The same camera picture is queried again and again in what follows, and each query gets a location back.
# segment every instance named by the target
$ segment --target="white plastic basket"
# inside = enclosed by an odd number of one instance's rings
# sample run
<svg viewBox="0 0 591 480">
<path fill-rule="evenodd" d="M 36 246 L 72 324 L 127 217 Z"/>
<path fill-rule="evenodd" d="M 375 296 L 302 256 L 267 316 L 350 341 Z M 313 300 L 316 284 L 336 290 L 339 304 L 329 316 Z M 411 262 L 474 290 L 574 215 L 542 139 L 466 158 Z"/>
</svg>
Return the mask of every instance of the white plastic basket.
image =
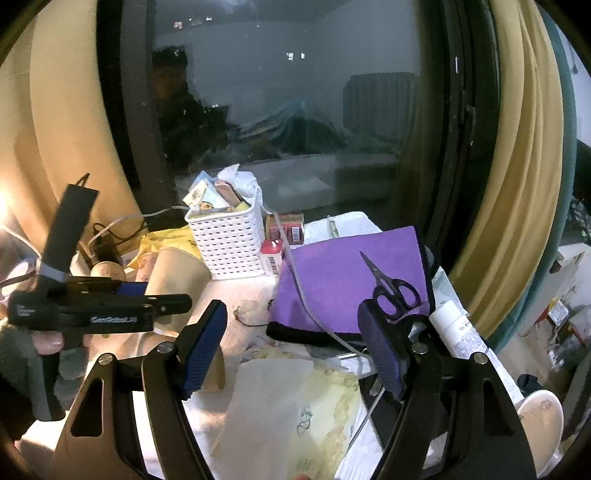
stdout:
<svg viewBox="0 0 591 480">
<path fill-rule="evenodd" d="M 265 232 L 262 222 L 262 192 L 256 193 L 248 210 L 218 213 L 185 220 L 189 224 L 203 261 L 214 280 L 263 275 L 259 251 Z"/>
</svg>

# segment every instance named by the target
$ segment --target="scissors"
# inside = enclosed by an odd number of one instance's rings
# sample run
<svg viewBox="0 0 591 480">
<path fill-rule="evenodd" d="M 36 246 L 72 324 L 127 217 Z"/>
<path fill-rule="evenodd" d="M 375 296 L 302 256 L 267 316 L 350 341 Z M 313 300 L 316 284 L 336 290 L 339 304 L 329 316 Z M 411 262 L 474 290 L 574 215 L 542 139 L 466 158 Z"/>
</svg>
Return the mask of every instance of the scissors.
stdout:
<svg viewBox="0 0 591 480">
<path fill-rule="evenodd" d="M 405 280 L 400 280 L 399 278 L 390 278 L 386 276 L 374 265 L 367 255 L 362 251 L 359 253 L 375 277 L 376 287 L 374 288 L 374 302 L 388 320 L 398 320 L 421 304 L 421 296 L 417 289 L 410 283 Z M 412 301 L 412 303 L 409 303 L 407 300 L 409 295 L 405 297 L 402 294 L 402 291 L 400 290 L 401 287 L 408 290 L 408 292 L 414 296 L 414 301 Z M 385 298 L 394 308 L 394 313 L 384 310 L 384 307 L 382 307 L 378 301 L 381 297 Z"/>
</svg>

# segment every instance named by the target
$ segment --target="folded cloth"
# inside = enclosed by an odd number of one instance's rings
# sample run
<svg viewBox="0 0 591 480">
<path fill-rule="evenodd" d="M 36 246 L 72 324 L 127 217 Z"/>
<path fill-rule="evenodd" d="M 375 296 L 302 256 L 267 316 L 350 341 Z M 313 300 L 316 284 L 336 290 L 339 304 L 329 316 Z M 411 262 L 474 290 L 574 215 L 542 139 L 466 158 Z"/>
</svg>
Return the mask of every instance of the folded cloth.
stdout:
<svg viewBox="0 0 591 480">
<path fill-rule="evenodd" d="M 426 249 L 414 227 L 335 238 L 292 252 L 312 312 L 333 332 L 349 342 L 363 342 L 357 309 L 372 297 L 376 281 L 359 251 L 385 275 L 417 289 L 421 304 L 410 313 L 429 316 L 435 311 Z M 267 335 L 276 340 L 317 346 L 333 342 L 306 312 L 287 259 L 281 266 L 269 319 Z"/>
<path fill-rule="evenodd" d="M 219 480 L 333 480 L 361 396 L 355 375 L 306 359 L 240 366 L 210 466 Z"/>
</svg>

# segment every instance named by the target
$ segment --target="yellow bag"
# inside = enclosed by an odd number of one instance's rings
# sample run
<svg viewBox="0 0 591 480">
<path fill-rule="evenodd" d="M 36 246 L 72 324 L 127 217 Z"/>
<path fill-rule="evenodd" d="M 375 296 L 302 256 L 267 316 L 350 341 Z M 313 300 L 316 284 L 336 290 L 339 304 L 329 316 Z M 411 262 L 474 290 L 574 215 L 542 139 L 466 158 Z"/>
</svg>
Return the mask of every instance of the yellow bag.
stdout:
<svg viewBox="0 0 591 480">
<path fill-rule="evenodd" d="M 182 228 L 171 228 L 150 232 L 142 237 L 139 242 L 138 254 L 129 262 L 128 267 L 139 268 L 139 259 L 149 252 L 160 252 L 162 247 L 175 247 L 186 251 L 188 254 L 201 259 L 201 252 L 195 243 L 193 233 L 188 225 Z"/>
</svg>

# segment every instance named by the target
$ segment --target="white cable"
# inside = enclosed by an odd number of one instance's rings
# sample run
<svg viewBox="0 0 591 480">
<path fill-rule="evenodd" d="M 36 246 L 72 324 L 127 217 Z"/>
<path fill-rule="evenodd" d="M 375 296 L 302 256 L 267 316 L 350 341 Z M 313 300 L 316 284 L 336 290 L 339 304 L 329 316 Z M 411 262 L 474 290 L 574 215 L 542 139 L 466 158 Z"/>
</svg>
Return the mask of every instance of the white cable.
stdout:
<svg viewBox="0 0 591 480">
<path fill-rule="evenodd" d="M 112 226 L 116 225 L 119 222 L 122 222 L 123 220 L 128 220 L 128 219 L 131 219 L 131 218 L 147 218 L 147 217 L 153 217 L 153 216 L 160 215 L 161 213 L 168 212 L 169 210 L 173 210 L 173 209 L 176 209 L 176 210 L 188 210 L 189 207 L 185 207 L 185 206 L 182 206 L 182 205 L 174 205 L 172 207 L 162 209 L 159 212 L 155 212 L 155 213 L 145 213 L 145 214 L 144 213 L 139 213 L 139 214 L 136 214 L 136 215 L 126 215 L 124 217 L 117 218 L 117 220 L 113 220 L 109 225 L 107 225 L 99 233 L 97 233 L 94 237 L 92 237 L 90 240 L 88 240 L 88 250 L 90 250 L 90 246 L 93 244 L 93 242 L 98 237 L 100 237 L 103 233 L 107 232 Z"/>
<path fill-rule="evenodd" d="M 375 397 L 374 402 L 371 404 L 371 407 L 369 408 L 367 414 L 365 415 L 365 418 L 361 422 L 361 425 L 357 429 L 357 432 L 355 432 L 355 435 L 353 435 L 353 438 L 351 438 L 351 441 L 349 442 L 349 446 L 347 447 L 347 451 L 345 452 L 345 455 L 347 455 L 349 450 L 351 450 L 351 447 L 355 443 L 355 440 L 357 440 L 357 437 L 361 434 L 361 430 L 363 430 L 363 427 L 365 427 L 365 424 L 368 422 L 369 418 L 371 417 L 371 414 L 374 412 L 375 407 L 379 402 L 379 399 L 382 398 L 382 395 L 384 394 L 385 391 L 386 391 L 386 389 L 384 388 L 384 386 L 382 386 L 382 388 L 379 389 L 378 396 Z"/>
<path fill-rule="evenodd" d="M 35 255 L 37 256 L 38 259 L 41 258 L 41 254 L 39 253 L 39 250 L 37 250 L 34 246 L 32 246 L 31 242 L 29 242 L 29 240 L 27 240 L 23 236 L 19 235 L 15 231 L 11 230 L 6 225 L 0 225 L 0 229 L 4 230 L 6 233 L 12 235 L 17 240 L 20 240 L 22 243 L 24 243 L 27 247 L 29 247 L 31 250 L 33 250 L 35 252 Z"/>
<path fill-rule="evenodd" d="M 268 213 L 271 213 L 273 215 L 273 217 L 275 218 L 275 224 L 278 227 L 279 234 L 281 235 L 281 240 L 283 240 L 283 244 L 285 245 L 285 254 L 287 255 L 287 258 L 289 259 L 290 264 L 291 264 L 291 272 L 293 273 L 293 276 L 294 276 L 295 287 L 297 288 L 298 294 L 300 295 L 300 298 L 301 298 L 302 305 L 304 306 L 304 309 L 306 310 L 307 314 L 310 316 L 310 318 L 314 321 L 314 323 L 316 325 L 318 325 L 321 329 L 323 329 L 326 333 L 328 333 L 328 335 L 333 340 L 335 340 L 336 342 L 341 344 L 349 352 L 354 353 L 357 356 L 369 358 L 369 356 L 364 355 L 363 353 L 358 351 L 356 348 L 352 347 L 350 344 L 345 342 L 341 337 L 339 337 L 332 330 L 330 330 L 324 323 L 322 323 L 316 317 L 316 315 L 314 315 L 314 313 L 312 312 L 312 309 L 310 308 L 310 305 L 308 305 L 308 301 L 306 300 L 306 296 L 304 295 L 304 289 L 302 288 L 300 276 L 298 275 L 298 272 L 296 269 L 296 262 L 294 261 L 293 254 L 291 253 L 291 247 L 290 247 L 290 243 L 287 240 L 287 235 L 285 234 L 285 231 L 283 230 L 283 226 L 281 224 L 281 221 L 279 220 L 279 214 L 276 211 L 271 210 L 265 204 L 263 204 L 263 207 L 265 208 L 265 210 L 267 210 Z"/>
</svg>

